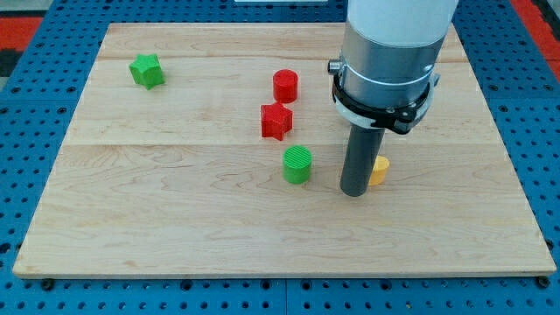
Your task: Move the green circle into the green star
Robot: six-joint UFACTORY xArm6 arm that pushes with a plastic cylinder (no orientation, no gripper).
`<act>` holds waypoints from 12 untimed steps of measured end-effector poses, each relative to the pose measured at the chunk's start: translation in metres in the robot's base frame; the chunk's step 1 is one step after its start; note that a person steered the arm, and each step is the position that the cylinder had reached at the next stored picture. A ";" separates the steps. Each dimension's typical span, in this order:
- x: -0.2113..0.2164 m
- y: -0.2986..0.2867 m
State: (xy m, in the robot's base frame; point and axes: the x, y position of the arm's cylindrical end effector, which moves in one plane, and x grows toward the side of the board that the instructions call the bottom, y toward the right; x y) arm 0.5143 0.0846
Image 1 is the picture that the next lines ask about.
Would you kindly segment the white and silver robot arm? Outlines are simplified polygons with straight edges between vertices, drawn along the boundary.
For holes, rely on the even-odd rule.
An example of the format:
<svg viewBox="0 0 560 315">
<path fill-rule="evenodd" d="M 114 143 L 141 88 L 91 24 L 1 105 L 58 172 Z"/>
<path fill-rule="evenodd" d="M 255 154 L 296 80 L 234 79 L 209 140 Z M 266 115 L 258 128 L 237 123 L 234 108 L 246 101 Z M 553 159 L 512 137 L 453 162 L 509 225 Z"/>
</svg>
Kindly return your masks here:
<svg viewBox="0 0 560 315">
<path fill-rule="evenodd" d="M 434 66 L 457 0 L 349 0 L 330 60 L 338 112 L 363 129 L 409 133 L 431 106 Z"/>
</svg>

